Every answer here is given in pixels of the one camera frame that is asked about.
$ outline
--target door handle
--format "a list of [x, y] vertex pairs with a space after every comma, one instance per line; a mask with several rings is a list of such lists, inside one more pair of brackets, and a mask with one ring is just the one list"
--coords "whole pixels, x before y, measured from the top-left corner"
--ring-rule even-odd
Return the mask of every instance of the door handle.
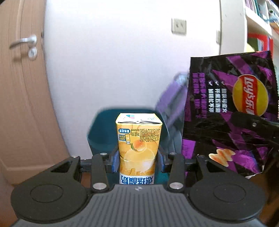
[[23, 39], [16, 40], [16, 41], [11, 43], [9, 48], [10, 49], [14, 48], [14, 47], [20, 45], [21, 43], [27, 43], [30, 48], [35, 47], [36, 44], [37, 44], [37, 36], [36, 35], [31, 35], [28, 38], [23, 38]]

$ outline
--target gray gripper base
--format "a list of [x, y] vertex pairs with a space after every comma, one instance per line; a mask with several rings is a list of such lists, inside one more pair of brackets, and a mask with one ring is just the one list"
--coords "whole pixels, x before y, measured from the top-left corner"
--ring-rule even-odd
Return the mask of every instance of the gray gripper base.
[[37, 224], [19, 219], [14, 227], [262, 227], [259, 220], [222, 223], [191, 207], [181, 193], [162, 185], [115, 185], [112, 191], [95, 194], [88, 205], [68, 220]]

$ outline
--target wall switch plate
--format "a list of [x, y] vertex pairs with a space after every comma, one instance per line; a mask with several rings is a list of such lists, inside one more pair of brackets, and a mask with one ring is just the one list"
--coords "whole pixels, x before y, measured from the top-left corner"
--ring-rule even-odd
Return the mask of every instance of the wall switch plate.
[[186, 21], [172, 18], [172, 33], [186, 35]]

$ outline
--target door panel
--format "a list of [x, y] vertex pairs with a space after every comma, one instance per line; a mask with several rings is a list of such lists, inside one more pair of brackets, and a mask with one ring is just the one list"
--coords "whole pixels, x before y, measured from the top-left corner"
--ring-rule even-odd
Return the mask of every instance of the door panel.
[[[45, 0], [6, 0], [0, 5], [0, 167], [11, 184], [69, 156], [45, 73], [44, 10]], [[27, 44], [9, 49], [11, 42], [32, 34], [38, 39], [34, 61], [28, 58]]]

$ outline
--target lay's logo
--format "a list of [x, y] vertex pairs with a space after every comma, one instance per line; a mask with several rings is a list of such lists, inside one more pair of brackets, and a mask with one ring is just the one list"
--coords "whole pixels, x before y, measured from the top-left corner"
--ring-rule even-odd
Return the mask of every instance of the lay's logo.
[[232, 89], [232, 98], [238, 111], [261, 116], [268, 106], [268, 93], [264, 84], [255, 76], [238, 77]]

